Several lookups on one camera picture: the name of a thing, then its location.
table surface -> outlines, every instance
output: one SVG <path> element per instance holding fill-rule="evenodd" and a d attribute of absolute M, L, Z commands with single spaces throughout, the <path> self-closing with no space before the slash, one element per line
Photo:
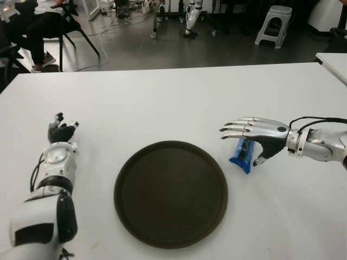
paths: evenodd
<path fill-rule="evenodd" d="M 10 247 L 8 223 L 29 194 L 31 172 L 48 145 L 48 123 L 64 112 L 80 122 L 73 194 L 79 230 L 66 244 L 74 259 L 346 259 L 347 174 L 341 164 L 282 151 L 245 175 L 228 161 L 237 140 L 221 140 L 218 131 L 241 116 L 282 122 L 345 117 L 346 95 L 345 85 L 317 63 L 21 74 L 0 95 L 0 251 Z M 143 244 L 114 209 L 123 164 L 163 140 L 207 151 L 228 184 L 221 224 L 185 249 Z M 257 145 L 255 155 L 260 151 Z"/>
<path fill-rule="evenodd" d="M 316 56 L 327 70 L 347 84 L 347 53 L 317 53 Z"/>

floor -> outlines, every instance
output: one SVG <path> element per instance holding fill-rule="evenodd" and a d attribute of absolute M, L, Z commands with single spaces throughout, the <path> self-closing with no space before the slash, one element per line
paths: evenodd
<path fill-rule="evenodd" d="M 273 43 L 264 41 L 256 46 L 257 29 L 253 29 L 250 36 L 243 36 L 237 20 L 230 25 L 230 35 L 218 31 L 216 37 L 212 37 L 212 28 L 207 21 L 198 21 L 195 30 L 199 35 L 197 39 L 189 40 L 182 37 L 183 27 L 176 18 L 158 23 L 154 40 L 150 37 L 153 14 L 134 12 L 131 23 L 114 18 L 114 14 L 111 17 L 99 14 L 90 22 L 82 5 L 79 6 L 80 16 L 76 19 L 85 33 L 91 35 L 100 58 L 78 32 L 73 32 L 70 35 L 76 49 L 65 40 L 64 72 L 83 68 L 83 71 L 132 70 L 311 62 L 315 54 L 328 45 L 326 37 L 317 37 L 306 28 L 292 26 L 281 49 L 275 50 Z M 59 59 L 57 40 L 45 41 L 45 49 Z M 25 57 L 22 63 L 30 68 L 30 53 L 21 50 L 21 54 Z M 46 71 L 57 71 L 57 66 L 50 66 Z"/>

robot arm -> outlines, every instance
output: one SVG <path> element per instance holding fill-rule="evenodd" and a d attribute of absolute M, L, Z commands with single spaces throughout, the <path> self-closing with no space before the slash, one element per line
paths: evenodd
<path fill-rule="evenodd" d="M 63 248 L 77 233 L 71 198 L 78 155 L 76 143 L 68 143 L 78 126 L 63 124 L 62 113 L 49 125 L 47 147 L 30 181 L 31 194 L 15 211 L 10 222 L 12 249 L 0 254 L 9 259 L 62 259 L 71 256 Z"/>
<path fill-rule="evenodd" d="M 325 118 L 314 124 L 318 122 L 346 123 L 346 120 Z M 227 131 L 222 139 L 245 138 L 261 144 L 263 151 L 254 161 L 254 166 L 262 164 L 284 147 L 288 147 L 290 155 L 306 156 L 318 161 L 340 161 L 347 169 L 347 131 L 332 132 L 326 129 L 306 128 L 312 123 L 297 130 L 291 129 L 291 124 L 287 126 L 263 118 L 241 118 L 227 123 L 220 131 Z"/>

power cord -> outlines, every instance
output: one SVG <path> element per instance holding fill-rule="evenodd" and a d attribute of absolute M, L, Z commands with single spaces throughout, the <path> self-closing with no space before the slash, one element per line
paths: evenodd
<path fill-rule="evenodd" d="M 44 160 L 42 160 L 42 156 L 43 156 L 43 153 L 41 153 L 41 156 L 40 156 L 40 158 L 38 160 L 38 163 L 35 166 L 35 168 L 33 170 L 33 173 L 31 174 L 31 177 L 30 177 L 30 192 L 34 191 L 34 186 L 35 186 L 36 179 L 37 179 L 37 176 L 38 176 L 38 171 L 40 170 L 40 165 L 44 162 Z"/>
<path fill-rule="evenodd" d="M 308 127 L 308 126 L 312 126 L 312 125 L 315 125 L 315 124 L 319 124 L 319 123 L 325 123 L 325 122 L 333 122 L 333 123 L 342 123 L 342 124 L 347 124 L 347 119 L 343 119 L 343 118 L 321 118 L 321 117 L 318 117 L 318 116 L 303 116 L 301 118 L 297 118 L 297 119 L 294 119 L 293 121 L 290 122 L 289 124 L 289 128 L 292 128 L 292 124 L 296 121 L 299 121 L 301 119 L 320 119 L 320 120 L 317 120 L 317 121 L 314 121 L 314 122 L 310 122 L 310 123 L 307 123 L 305 124 L 303 127 L 301 127 L 299 130 L 298 130 L 298 134 L 301 134 L 302 131 Z"/>
<path fill-rule="evenodd" d="M 105 27 L 102 28 L 102 32 L 98 33 L 98 34 L 94 34 L 94 35 L 99 35 L 100 36 L 100 43 L 101 43 L 101 50 L 102 52 L 105 54 L 105 57 L 106 57 L 106 61 L 102 64 L 96 64 L 96 65 L 91 65 L 91 66 L 86 66 L 86 67 L 83 67 L 83 68 L 80 68 L 78 70 L 76 70 L 75 72 L 80 72 L 84 69 L 89 69 L 89 68 L 94 68 L 94 67 L 98 67 L 98 66 L 104 66 L 104 65 L 107 65 L 108 62 L 109 62 L 109 59 L 108 59 L 108 55 L 104 49 L 104 41 L 102 39 L 102 35 L 107 33 L 107 34 L 111 34 L 114 33 L 116 31 L 116 29 L 119 28 L 119 26 L 122 26 L 122 25 L 135 25 L 135 24 L 140 24 L 140 23 L 143 23 L 147 18 L 148 18 L 148 15 L 143 15 L 144 19 L 140 22 L 137 22 L 137 23 L 132 23 L 132 21 L 138 17 L 138 15 L 135 15 L 135 17 L 130 17 L 130 18 L 124 18 L 124 20 L 126 21 L 125 23 L 119 23 L 117 21 L 117 23 L 115 23 L 115 19 L 116 17 L 113 18 L 113 20 L 111 21 L 111 23 Z"/>

blue package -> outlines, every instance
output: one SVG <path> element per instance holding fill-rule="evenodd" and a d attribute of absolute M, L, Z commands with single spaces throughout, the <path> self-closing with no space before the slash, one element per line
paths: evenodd
<path fill-rule="evenodd" d="M 231 157 L 229 161 L 233 164 L 239 165 L 246 174 L 249 174 L 253 149 L 254 141 L 240 139 L 235 150 L 235 155 Z"/>

